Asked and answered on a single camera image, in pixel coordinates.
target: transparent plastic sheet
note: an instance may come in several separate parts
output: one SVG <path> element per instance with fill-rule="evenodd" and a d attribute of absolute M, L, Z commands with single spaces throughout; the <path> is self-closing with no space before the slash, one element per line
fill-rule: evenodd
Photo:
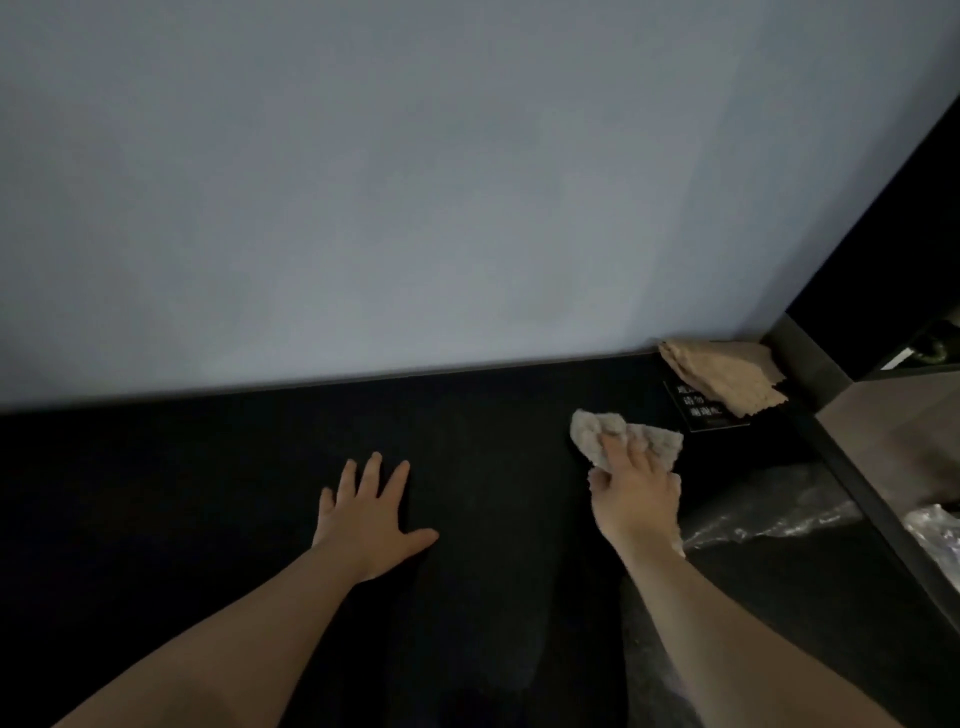
<path fill-rule="evenodd" d="M 903 526 L 960 592 L 960 519 L 939 505 L 927 505 L 904 516 Z"/>
<path fill-rule="evenodd" d="M 684 550 L 757 536 L 803 536 L 859 521 L 860 509 L 823 463 L 798 463 L 751 473 L 684 519 Z"/>

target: black tabletop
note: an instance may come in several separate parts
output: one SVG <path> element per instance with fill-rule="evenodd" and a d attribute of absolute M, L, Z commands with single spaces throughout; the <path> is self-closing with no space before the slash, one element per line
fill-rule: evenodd
<path fill-rule="evenodd" d="M 362 585 L 287 725 L 622 726 L 622 570 L 589 512 L 574 409 L 684 430 L 658 356 L 0 418 L 4 660 L 47 725 L 309 544 L 348 457 L 413 465 L 403 520 L 441 533 Z M 816 459 L 780 412 L 687 434 L 683 509 Z"/>

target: gray wall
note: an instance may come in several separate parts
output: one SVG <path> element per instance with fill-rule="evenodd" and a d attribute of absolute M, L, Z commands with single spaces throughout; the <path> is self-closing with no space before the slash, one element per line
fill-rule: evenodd
<path fill-rule="evenodd" d="M 0 402 L 769 327 L 955 0 L 0 5 Z"/>

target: person's left hand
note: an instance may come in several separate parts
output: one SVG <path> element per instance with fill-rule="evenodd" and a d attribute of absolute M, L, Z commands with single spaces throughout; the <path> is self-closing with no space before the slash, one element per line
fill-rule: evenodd
<path fill-rule="evenodd" d="M 340 475 L 337 497 L 324 488 L 320 494 L 320 515 L 313 546 L 330 546 L 335 558 L 355 561 L 357 581 L 367 581 L 386 573 L 401 561 L 432 546 L 440 537 L 432 528 L 400 533 L 396 512 L 410 463 L 400 463 L 378 497 L 380 453 L 367 461 L 360 488 L 355 486 L 357 464 L 348 460 Z"/>

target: forearm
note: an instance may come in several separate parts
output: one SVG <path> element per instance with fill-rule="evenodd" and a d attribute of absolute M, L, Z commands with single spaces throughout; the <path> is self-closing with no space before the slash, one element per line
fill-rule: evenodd
<path fill-rule="evenodd" d="M 273 728 L 340 603 L 349 560 L 312 548 L 148 655 L 59 725 Z"/>
<path fill-rule="evenodd" d="M 664 539 L 635 536 L 617 550 L 708 728 L 897 725 L 726 597 Z"/>

